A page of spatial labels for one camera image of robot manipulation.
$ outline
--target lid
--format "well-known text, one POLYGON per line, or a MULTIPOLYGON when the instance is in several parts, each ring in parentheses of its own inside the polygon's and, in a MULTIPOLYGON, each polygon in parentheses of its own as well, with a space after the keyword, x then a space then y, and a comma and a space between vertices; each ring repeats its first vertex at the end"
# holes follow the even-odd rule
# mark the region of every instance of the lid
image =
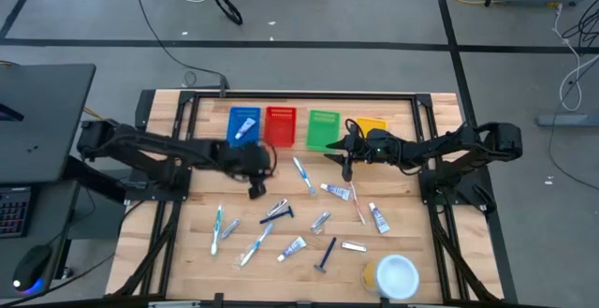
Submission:
POLYGON ((420 279, 416 267, 407 257, 390 255, 382 258, 376 266, 376 283, 386 298, 406 300, 418 290, 420 279))

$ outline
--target wooden table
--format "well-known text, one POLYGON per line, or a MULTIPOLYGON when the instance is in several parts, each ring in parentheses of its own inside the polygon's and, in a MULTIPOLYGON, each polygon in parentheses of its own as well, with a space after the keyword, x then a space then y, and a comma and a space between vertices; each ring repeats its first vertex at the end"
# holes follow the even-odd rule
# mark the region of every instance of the wooden table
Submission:
MULTIPOLYGON (((155 92, 148 132, 170 136, 179 92, 155 92)), ((455 130, 462 122, 456 96, 431 94, 431 99, 438 132, 443 134, 455 130)), ((418 292, 410 301, 442 301, 431 224, 427 208, 421 202, 416 176, 405 176, 397 168, 386 165, 356 164, 353 181, 367 221, 363 226, 352 202, 340 200, 324 190, 318 190, 317 196, 311 197, 291 161, 292 156, 302 161, 314 185, 345 185, 339 165, 327 160, 322 153, 306 149, 309 110, 338 111, 342 120, 358 116, 382 118, 388 121, 389 131, 395 136, 416 140, 409 103, 369 100, 367 95, 357 100, 202 98, 195 137, 223 138, 229 110, 233 106, 260 107, 263 109, 262 118, 267 106, 296 107, 296 143, 290 149, 277 150, 279 164, 275 177, 266 181, 268 193, 256 200, 248 199, 247 183, 236 183, 219 172, 193 172, 189 199, 183 204, 177 232, 168 282, 169 299, 212 300, 214 293, 221 292, 225 294, 226 301, 379 302, 376 295, 363 288, 361 271, 370 260, 401 254, 415 263, 420 275, 418 292), (277 219, 273 232, 250 262, 241 270, 234 268, 235 258, 263 232, 264 226, 258 221, 266 216, 270 205, 281 198, 289 200, 295 218, 277 219), (388 233, 378 233, 368 209, 369 202, 374 202, 387 219, 391 227, 388 233), (240 218, 241 224, 226 240, 219 242, 218 255, 212 257, 212 228, 219 203, 224 206, 223 227, 235 218, 240 218), (324 231, 314 235, 309 227, 323 211, 330 211, 331 217, 324 231), (302 236, 308 246, 291 258, 278 262, 277 256, 298 236, 302 236), (316 271, 313 265, 320 262, 333 236, 339 241, 330 255, 327 273, 316 271), (344 250, 340 247, 341 241, 363 242, 368 252, 361 254, 344 250)), ((183 119, 183 129, 186 128, 188 113, 183 119)), ((423 125, 427 124, 424 116, 421 120, 423 125)), ((341 138, 346 133, 343 122, 340 128, 341 138)), ((124 283, 146 254, 155 206, 155 202, 146 202, 124 223, 107 285, 108 293, 124 283)), ((489 291, 502 297, 484 216, 471 206, 454 206, 454 212, 465 260, 489 291)), ((457 298, 456 276, 447 255, 446 260, 452 295, 457 298)), ((154 267, 154 290, 160 267, 161 262, 158 261, 154 267)))

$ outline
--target toothbrush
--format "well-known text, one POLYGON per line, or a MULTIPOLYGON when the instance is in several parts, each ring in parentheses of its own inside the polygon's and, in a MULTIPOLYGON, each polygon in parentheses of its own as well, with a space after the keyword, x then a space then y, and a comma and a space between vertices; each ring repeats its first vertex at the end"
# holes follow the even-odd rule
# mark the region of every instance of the toothbrush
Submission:
POLYGON ((260 244, 262 243, 262 241, 264 240, 264 238, 266 238, 266 236, 272 231, 272 227, 273 226, 274 226, 273 223, 269 223, 266 226, 266 228, 264 229, 264 233, 262 233, 262 235, 260 236, 260 238, 258 238, 258 240, 256 242, 254 242, 254 245, 252 246, 252 248, 250 249, 250 251, 241 260, 241 266, 245 266, 245 264, 248 261, 250 261, 250 257, 252 257, 252 255, 254 254, 254 252, 258 250, 258 248, 260 247, 260 244))
POLYGON ((216 250, 217 250, 217 246, 216 246, 216 242, 218 242, 218 233, 221 230, 221 216, 223 215, 223 206, 222 205, 218 205, 218 209, 216 210, 216 219, 214 220, 214 239, 212 240, 212 248, 210 250, 210 253, 213 256, 216 256, 216 250))
POLYGON ((315 195, 316 190, 310 183, 310 180, 308 179, 308 174, 306 173, 306 170, 303 168, 300 161, 296 157, 293 157, 293 164, 296 165, 296 168, 298 168, 298 171, 299 171, 299 175, 301 175, 301 178, 303 179, 303 181, 306 182, 306 185, 308 185, 308 190, 310 191, 310 194, 315 195))

